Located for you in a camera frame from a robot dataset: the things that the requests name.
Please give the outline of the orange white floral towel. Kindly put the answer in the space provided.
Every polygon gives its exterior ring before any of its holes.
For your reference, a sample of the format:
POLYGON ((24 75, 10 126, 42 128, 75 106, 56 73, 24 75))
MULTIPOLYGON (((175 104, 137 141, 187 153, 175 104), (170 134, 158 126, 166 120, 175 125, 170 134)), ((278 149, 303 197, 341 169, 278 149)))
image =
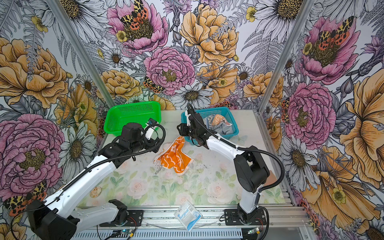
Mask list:
POLYGON ((166 144, 162 152, 155 157, 154 163, 160 169, 173 169, 178 176, 184 175, 194 159, 183 152, 185 137, 177 137, 171 144, 166 144))

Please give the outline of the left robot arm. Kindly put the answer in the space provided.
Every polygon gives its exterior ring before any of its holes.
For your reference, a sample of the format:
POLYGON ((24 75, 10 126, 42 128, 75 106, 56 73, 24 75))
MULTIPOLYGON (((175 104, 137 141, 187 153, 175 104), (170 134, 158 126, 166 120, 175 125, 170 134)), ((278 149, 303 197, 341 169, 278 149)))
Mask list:
POLYGON ((128 207, 119 200, 77 211, 81 200, 126 160, 149 152, 156 153, 166 136, 165 128, 154 119, 146 126, 128 123, 120 136, 105 145, 70 182, 45 200, 34 200, 26 208, 31 230, 42 240, 70 240, 76 233, 110 223, 124 225, 128 207))

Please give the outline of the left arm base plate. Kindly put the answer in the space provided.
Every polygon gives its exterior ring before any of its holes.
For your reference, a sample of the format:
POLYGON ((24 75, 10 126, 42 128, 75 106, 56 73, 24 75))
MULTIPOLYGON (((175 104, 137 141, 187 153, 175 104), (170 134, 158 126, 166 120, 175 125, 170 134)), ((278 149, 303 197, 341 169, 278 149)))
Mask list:
POLYGON ((100 227, 140 227, 142 225, 143 215, 143 210, 127 210, 122 222, 102 223, 100 227))

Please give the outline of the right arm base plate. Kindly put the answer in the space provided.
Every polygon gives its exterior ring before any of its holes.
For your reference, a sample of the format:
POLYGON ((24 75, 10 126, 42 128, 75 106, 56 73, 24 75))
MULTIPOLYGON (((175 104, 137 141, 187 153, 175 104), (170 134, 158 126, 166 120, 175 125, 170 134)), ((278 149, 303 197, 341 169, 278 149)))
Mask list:
POLYGON ((265 226, 266 214, 261 208, 258 208, 250 214, 241 209, 224 209, 224 219, 227 226, 265 226))

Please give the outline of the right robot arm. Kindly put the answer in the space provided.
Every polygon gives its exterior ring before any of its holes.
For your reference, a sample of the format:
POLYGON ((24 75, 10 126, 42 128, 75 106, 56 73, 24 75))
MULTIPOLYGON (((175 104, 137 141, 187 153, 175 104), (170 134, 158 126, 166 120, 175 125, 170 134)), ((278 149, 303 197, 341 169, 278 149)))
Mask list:
POLYGON ((233 161, 238 182, 243 188, 237 215, 242 224, 249 225, 258 213, 261 188, 270 176, 261 152, 254 146, 241 148, 212 132, 191 106, 185 111, 185 116, 187 122, 177 126, 181 136, 195 139, 198 146, 233 161))

